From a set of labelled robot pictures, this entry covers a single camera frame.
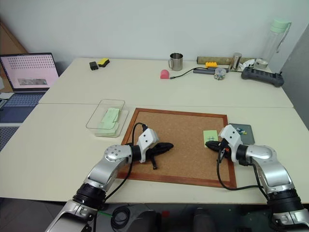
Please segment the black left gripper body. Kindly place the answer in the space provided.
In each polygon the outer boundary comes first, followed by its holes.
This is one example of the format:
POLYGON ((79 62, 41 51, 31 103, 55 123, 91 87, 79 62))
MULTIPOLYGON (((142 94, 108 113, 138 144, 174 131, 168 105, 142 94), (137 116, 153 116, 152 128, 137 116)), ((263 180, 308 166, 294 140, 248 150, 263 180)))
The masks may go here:
POLYGON ((149 148, 146 151, 146 154, 145 154, 146 160, 151 160, 152 158, 160 154, 161 154, 161 144, 157 143, 154 147, 149 148))

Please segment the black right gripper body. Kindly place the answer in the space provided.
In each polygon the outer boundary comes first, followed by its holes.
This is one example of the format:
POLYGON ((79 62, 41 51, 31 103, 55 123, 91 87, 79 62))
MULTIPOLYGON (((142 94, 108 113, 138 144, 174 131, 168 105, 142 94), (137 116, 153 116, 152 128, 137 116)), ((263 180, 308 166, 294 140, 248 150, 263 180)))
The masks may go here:
POLYGON ((231 148, 228 145, 228 141, 226 139, 222 139, 217 142, 218 145, 218 158, 217 160, 228 159, 231 160, 231 148))

